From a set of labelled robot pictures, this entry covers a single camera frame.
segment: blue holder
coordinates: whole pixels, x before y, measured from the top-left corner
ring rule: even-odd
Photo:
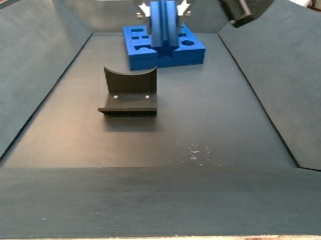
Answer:
[[[146,25],[125,26],[124,34],[130,70],[204,64],[206,47],[185,24],[178,34],[176,49],[172,46],[162,46],[162,50],[152,47],[152,36]]]

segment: enclosure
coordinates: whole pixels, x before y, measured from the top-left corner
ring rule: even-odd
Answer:
[[[205,64],[158,69],[157,116],[105,116],[138,24],[133,1],[0,5],[0,238],[320,235],[320,13],[233,28],[198,0]]]

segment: metal part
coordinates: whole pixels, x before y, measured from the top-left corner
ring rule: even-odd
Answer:
[[[157,68],[144,74],[122,74],[105,67],[109,97],[104,114],[157,114]]]

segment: bracket hole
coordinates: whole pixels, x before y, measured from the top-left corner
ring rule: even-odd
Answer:
[[[133,33],[140,33],[140,32],[144,32],[145,29],[144,28],[134,28],[132,29]]]
[[[140,49],[152,49],[152,45],[141,45],[141,46],[136,46],[136,50],[140,50]]]
[[[185,40],[182,41],[182,44],[186,46],[193,46],[196,43],[193,41]]]

